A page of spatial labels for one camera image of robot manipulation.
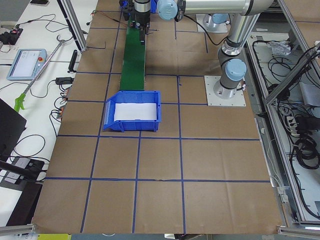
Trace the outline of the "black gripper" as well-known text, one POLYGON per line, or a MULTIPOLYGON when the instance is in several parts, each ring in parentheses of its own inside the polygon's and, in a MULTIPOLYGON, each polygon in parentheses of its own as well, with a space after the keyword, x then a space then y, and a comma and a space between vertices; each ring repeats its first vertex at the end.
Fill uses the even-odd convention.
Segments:
POLYGON ((135 25, 136 26, 149 26, 150 25, 150 16, 151 16, 151 11, 146 11, 146 12, 139 12, 137 10, 133 11, 134 13, 134 20, 135 20, 135 25))

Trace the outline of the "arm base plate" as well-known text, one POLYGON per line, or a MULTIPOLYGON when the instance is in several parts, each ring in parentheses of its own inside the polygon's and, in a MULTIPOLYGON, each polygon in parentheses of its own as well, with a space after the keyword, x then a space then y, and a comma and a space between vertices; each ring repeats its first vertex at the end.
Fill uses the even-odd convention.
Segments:
POLYGON ((220 78, 220 76, 204 76, 207 105, 211 107, 245 107, 243 90, 238 90, 241 84, 239 83, 233 90, 225 89, 220 84, 220 78))

